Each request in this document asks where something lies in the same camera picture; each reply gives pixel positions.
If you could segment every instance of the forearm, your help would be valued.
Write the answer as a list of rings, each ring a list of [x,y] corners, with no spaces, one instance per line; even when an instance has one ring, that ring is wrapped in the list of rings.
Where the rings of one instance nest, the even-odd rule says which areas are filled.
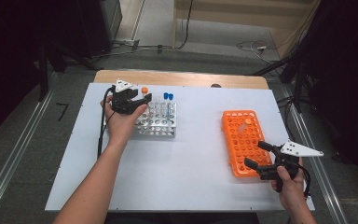
[[[316,224],[308,206],[304,203],[289,211],[291,224]]]
[[[109,143],[54,223],[103,223],[127,142]]]

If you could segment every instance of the wrist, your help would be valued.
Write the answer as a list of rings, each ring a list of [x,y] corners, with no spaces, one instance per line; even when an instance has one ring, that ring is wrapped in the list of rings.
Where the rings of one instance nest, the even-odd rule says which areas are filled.
[[[310,209],[308,208],[308,205],[305,201],[292,203],[291,206],[287,209],[287,211],[289,212],[290,215],[310,213]]]
[[[316,224],[316,221],[309,209],[303,209],[293,214],[290,214],[290,218],[292,224],[297,224],[297,223]]]
[[[112,147],[116,149],[124,149],[128,143],[128,139],[124,138],[109,138],[106,147]]]

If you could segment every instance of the wooden table edge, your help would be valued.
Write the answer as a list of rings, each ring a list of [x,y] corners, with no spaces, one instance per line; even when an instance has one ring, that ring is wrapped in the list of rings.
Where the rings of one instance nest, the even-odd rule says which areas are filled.
[[[218,84],[222,88],[269,89],[263,77],[145,70],[101,70],[95,75],[94,82],[114,84],[117,79],[144,85],[211,87]]]

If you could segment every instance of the human hand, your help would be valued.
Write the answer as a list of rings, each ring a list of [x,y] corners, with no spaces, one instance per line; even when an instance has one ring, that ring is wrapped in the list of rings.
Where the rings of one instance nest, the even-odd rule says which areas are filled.
[[[307,206],[304,198],[304,174],[301,169],[294,179],[292,179],[284,166],[277,168],[278,175],[280,176],[283,187],[280,193],[280,200],[282,206],[289,212],[295,213],[297,209],[304,209]],[[271,181],[271,186],[275,190],[277,188],[277,181]]]
[[[110,102],[113,95],[106,97],[104,104],[105,121],[107,121],[107,128],[109,130],[109,144],[122,143],[127,144],[131,137],[135,121],[146,111],[147,105],[140,105],[131,115],[123,115],[115,113]]]

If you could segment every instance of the white table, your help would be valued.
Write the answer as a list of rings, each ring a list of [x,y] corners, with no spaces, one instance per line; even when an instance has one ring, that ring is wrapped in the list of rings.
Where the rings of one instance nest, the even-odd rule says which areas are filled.
[[[97,156],[101,108],[109,84],[91,83],[46,205],[59,211]],[[228,165],[220,129],[224,110],[253,109],[267,142],[288,139],[268,90],[151,86],[174,93],[178,127],[174,139],[133,136],[123,154],[110,211],[282,210],[278,194],[258,177],[237,178]],[[309,207],[314,210],[311,200]]]

